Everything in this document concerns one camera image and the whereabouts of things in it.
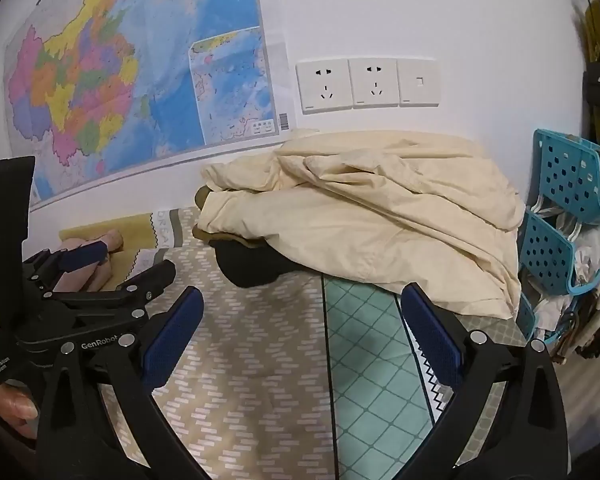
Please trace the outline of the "person's left hand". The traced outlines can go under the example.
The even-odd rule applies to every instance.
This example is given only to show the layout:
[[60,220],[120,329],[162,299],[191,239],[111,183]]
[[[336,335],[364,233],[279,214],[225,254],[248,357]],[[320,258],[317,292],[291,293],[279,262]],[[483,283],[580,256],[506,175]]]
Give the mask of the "person's left hand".
[[36,439],[33,424],[38,420],[38,408],[30,396],[11,385],[0,385],[0,417],[27,439]]

